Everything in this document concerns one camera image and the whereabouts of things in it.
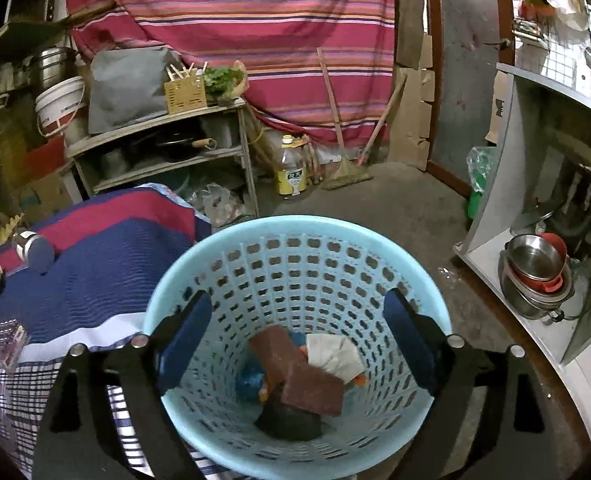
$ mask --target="concrete floor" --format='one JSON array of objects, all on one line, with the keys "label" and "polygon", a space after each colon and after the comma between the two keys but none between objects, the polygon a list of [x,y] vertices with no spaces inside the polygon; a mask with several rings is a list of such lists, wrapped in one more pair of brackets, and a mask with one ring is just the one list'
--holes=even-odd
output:
[{"label": "concrete floor", "polygon": [[[370,168],[373,180],[333,191],[315,189],[298,202],[279,199],[268,184],[258,186],[263,216],[311,214],[329,216],[360,224],[390,238],[409,251],[434,278],[447,302],[453,328],[477,348],[504,351],[513,343],[508,331],[483,301],[463,281],[447,286],[438,269],[456,271],[453,244],[467,232],[465,201],[453,190],[427,173],[399,163]],[[543,384],[545,394],[551,390]],[[482,408],[483,392],[469,405],[446,472],[460,468],[474,435]],[[563,416],[555,395],[549,413],[556,437],[561,479],[569,477],[582,458],[582,450]],[[360,480],[386,479],[399,456],[359,475]]]}]

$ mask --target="blue plastic basket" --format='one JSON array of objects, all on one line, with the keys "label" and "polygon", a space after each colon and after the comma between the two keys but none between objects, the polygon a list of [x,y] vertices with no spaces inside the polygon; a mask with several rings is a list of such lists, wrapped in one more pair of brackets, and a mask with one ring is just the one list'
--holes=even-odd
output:
[{"label": "blue plastic basket", "polygon": [[[384,294],[402,287],[446,333],[445,302],[421,265],[364,227],[331,218],[277,216],[227,228],[171,266],[149,302],[151,333],[187,286],[212,297],[214,314],[181,386],[162,398],[181,436],[214,462],[263,479],[327,480],[367,469],[407,444],[432,397],[416,386],[382,316]],[[248,339],[270,324],[344,334],[357,345],[368,384],[351,388],[323,436],[290,443],[267,436],[236,399]]]}]

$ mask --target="gray bag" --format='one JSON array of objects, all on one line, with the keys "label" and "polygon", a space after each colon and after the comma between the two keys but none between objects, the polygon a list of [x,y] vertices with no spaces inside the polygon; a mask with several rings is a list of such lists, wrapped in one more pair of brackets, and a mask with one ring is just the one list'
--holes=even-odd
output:
[{"label": "gray bag", "polygon": [[169,64],[178,66],[178,57],[166,46],[99,52],[91,68],[89,134],[165,115]]}]

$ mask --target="blue gripper pad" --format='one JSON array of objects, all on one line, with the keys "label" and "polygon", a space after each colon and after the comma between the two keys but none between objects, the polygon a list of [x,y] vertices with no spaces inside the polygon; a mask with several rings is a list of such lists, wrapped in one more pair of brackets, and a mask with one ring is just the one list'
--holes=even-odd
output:
[{"label": "blue gripper pad", "polygon": [[397,288],[384,295],[383,316],[416,383],[435,397],[444,377],[446,336],[431,317],[416,314]]},{"label": "blue gripper pad", "polygon": [[[187,306],[179,314],[175,314],[180,317],[179,326],[170,334],[169,343],[160,351],[158,358],[157,388],[161,396],[167,390],[180,385],[180,380],[207,331],[212,313],[211,298],[204,290],[199,290],[189,300]],[[161,324],[168,319],[170,320],[170,318],[163,319]]]}]

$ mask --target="white bucket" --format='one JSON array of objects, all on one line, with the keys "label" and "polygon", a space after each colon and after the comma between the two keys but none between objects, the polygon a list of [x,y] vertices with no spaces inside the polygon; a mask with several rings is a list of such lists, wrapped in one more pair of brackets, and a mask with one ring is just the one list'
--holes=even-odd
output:
[{"label": "white bucket", "polygon": [[[87,135],[84,80],[82,76],[67,79],[36,97],[38,129],[45,137],[53,137],[64,130],[67,144]],[[72,131],[67,134],[69,125]]]}]

